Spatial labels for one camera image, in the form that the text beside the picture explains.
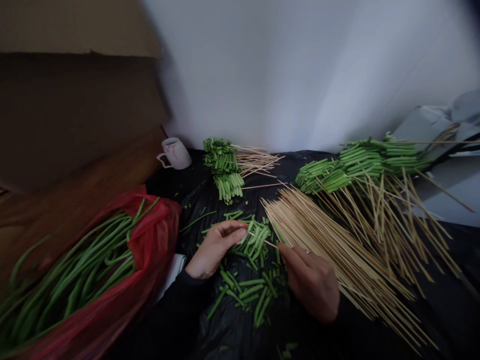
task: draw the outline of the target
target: finger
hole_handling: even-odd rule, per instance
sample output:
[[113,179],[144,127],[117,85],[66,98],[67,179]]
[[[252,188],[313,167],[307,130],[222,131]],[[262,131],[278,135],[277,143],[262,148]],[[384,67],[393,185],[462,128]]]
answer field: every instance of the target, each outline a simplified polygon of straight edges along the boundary
[[220,234],[228,230],[248,229],[248,227],[249,225],[247,223],[236,220],[227,220],[215,225],[215,228],[220,232]]
[[295,251],[281,242],[279,242],[277,246],[290,269],[299,275],[306,274],[309,271],[309,267]]
[[237,231],[232,232],[230,235],[228,235],[224,240],[223,243],[227,247],[227,249],[230,249],[233,245],[239,244],[240,240],[247,234],[247,230],[244,228],[240,228]]
[[302,249],[301,247],[294,246],[292,250],[298,254],[298,256],[303,260],[309,268],[314,268],[316,265],[314,254],[307,253],[307,250]]

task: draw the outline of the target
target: left hand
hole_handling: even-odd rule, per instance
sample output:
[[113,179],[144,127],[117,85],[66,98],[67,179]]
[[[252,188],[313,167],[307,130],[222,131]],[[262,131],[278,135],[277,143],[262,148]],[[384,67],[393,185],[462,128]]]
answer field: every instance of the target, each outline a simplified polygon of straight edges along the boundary
[[208,279],[220,265],[228,249],[247,234],[248,224],[228,220],[213,226],[193,255],[185,271],[194,279]]

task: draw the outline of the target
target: mug handle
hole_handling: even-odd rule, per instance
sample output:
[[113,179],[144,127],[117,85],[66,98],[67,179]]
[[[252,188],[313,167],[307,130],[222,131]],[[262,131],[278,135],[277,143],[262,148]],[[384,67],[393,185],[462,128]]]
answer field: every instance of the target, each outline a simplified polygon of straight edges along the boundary
[[162,156],[164,156],[164,155],[167,156],[166,153],[162,152],[162,153],[160,153],[160,154],[158,154],[158,155],[156,156],[156,159],[157,159],[159,162],[161,162],[161,164],[163,165],[163,168],[164,168],[164,169],[166,169],[166,168],[173,168],[173,165],[167,165],[167,166],[165,166],[165,163],[163,162],[163,160],[160,159],[160,158],[161,158]]

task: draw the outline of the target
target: bundle of skewered green beans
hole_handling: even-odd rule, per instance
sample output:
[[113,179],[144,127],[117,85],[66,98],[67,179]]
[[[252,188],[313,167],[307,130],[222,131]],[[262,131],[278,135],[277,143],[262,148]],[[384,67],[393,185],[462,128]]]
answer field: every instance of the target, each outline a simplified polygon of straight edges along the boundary
[[10,277],[10,296],[0,305],[0,357],[14,356],[89,305],[135,272],[127,246],[132,229],[160,198],[145,210],[143,199],[134,218],[116,213],[90,230],[48,271],[17,286],[17,273],[32,246]]
[[203,141],[203,148],[207,152],[205,165],[211,168],[213,181],[218,188],[219,199],[231,205],[234,196],[243,196],[244,180],[239,175],[237,155],[231,142],[209,137]]
[[312,161],[300,169],[295,181],[305,194],[331,193],[366,176],[402,176],[402,169],[409,175],[430,165],[414,144],[403,142],[387,134],[383,142],[366,139],[344,143],[349,147],[340,152],[339,160]]

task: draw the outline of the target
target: white wall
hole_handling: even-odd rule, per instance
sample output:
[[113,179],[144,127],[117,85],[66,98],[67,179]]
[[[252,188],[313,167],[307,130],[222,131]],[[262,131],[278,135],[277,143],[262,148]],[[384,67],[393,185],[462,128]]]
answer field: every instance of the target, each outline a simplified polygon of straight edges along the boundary
[[460,0],[143,0],[165,49],[167,134],[335,151],[480,87]]

